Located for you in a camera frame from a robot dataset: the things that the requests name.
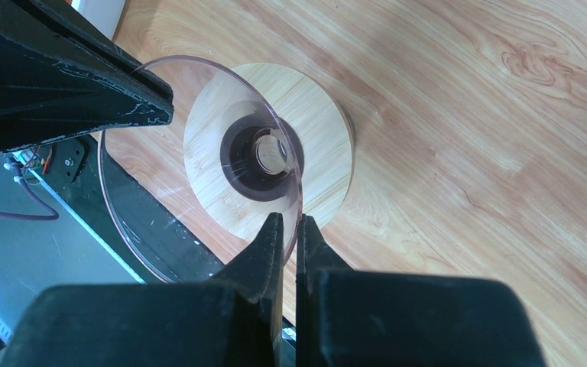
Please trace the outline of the white vegetable tray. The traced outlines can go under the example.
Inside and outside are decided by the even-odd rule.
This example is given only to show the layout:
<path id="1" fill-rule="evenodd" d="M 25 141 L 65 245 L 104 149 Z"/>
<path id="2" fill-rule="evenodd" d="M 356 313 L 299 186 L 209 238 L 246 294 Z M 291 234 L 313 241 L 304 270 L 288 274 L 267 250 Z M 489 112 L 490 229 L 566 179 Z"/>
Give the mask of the white vegetable tray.
<path id="1" fill-rule="evenodd" d="M 71 6 L 109 40 L 115 36 L 126 0 L 72 0 Z"/>

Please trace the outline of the round wooden dripper holder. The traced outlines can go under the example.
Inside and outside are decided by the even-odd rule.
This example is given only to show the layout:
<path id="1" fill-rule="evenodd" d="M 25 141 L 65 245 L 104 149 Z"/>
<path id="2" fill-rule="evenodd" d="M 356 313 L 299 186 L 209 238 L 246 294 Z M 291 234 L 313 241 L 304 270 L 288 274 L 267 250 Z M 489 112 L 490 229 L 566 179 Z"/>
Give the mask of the round wooden dripper holder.
<path id="1" fill-rule="evenodd" d="M 272 212 L 294 236 L 297 215 L 325 226 L 354 174 L 348 118 L 311 77 L 274 63 L 220 71 L 203 87 L 183 133 L 186 177 L 213 222 L 250 241 Z"/>

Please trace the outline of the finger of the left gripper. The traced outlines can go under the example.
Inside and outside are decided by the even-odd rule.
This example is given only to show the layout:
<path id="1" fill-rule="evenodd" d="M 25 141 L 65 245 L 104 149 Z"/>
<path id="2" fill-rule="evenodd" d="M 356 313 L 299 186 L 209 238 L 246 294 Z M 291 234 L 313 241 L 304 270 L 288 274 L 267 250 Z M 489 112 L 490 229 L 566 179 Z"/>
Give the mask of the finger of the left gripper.
<path id="1" fill-rule="evenodd" d="M 172 89 L 64 1 L 0 1 L 0 154 L 168 125 Z"/>

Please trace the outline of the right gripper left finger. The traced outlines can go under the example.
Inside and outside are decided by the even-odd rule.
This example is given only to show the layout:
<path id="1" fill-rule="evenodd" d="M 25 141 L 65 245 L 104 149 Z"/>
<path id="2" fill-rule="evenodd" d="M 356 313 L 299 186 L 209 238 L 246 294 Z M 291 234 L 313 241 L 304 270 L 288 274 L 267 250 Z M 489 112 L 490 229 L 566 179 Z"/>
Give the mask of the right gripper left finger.
<path id="1" fill-rule="evenodd" d="M 284 221 L 202 282 L 72 284 L 42 292 L 3 366 L 279 366 Z"/>

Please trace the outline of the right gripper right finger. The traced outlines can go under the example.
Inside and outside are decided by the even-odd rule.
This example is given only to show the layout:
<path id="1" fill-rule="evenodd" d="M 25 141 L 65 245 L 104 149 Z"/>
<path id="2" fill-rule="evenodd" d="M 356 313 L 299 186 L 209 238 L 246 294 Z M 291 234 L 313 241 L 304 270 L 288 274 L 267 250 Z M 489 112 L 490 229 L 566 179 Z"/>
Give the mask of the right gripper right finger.
<path id="1" fill-rule="evenodd" d="M 546 365 L 500 281 L 355 270 L 311 216 L 297 245 L 298 366 Z"/>

